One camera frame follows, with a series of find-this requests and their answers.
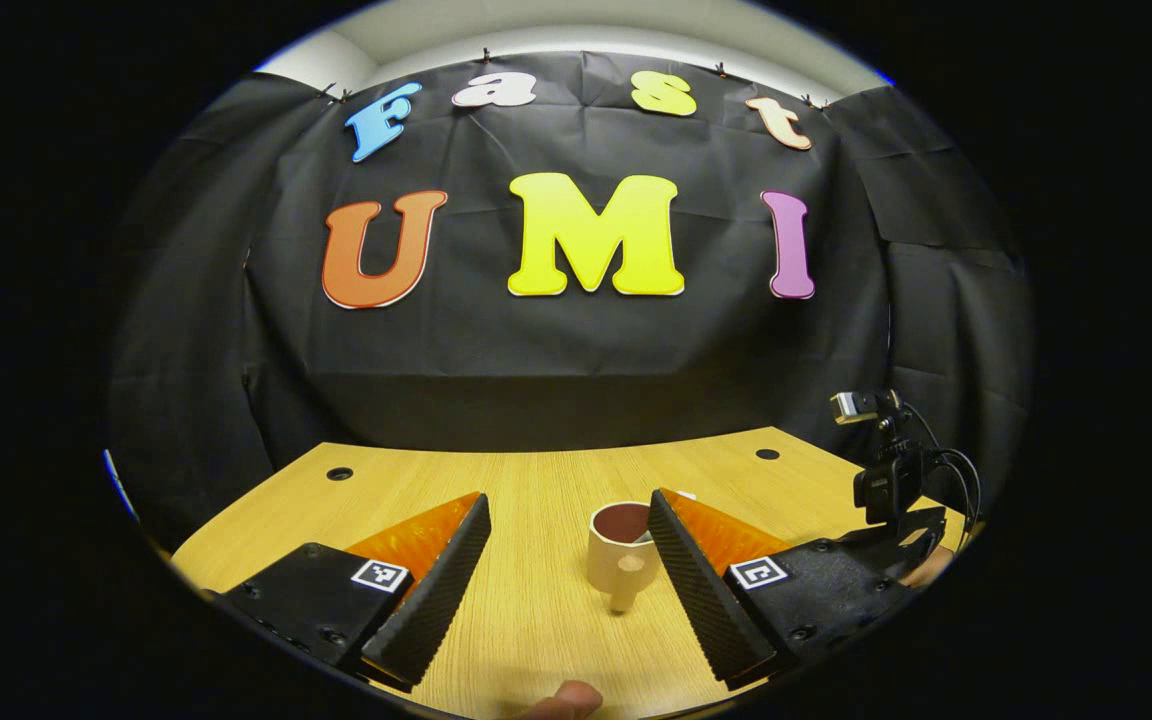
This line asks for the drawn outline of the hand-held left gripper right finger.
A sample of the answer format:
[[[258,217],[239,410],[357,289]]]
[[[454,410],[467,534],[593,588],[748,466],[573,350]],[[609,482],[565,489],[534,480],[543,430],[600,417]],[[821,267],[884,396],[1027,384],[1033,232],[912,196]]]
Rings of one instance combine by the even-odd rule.
[[[732,691],[799,670],[910,602],[922,514],[787,546],[655,488],[647,528],[714,679]]]

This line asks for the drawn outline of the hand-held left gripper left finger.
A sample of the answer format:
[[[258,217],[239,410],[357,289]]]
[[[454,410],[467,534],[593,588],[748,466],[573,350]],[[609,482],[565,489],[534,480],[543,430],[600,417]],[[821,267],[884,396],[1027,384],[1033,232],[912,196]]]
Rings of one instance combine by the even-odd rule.
[[[488,497],[475,491],[346,550],[303,543],[219,606],[316,662],[408,692],[442,647],[490,533]]]

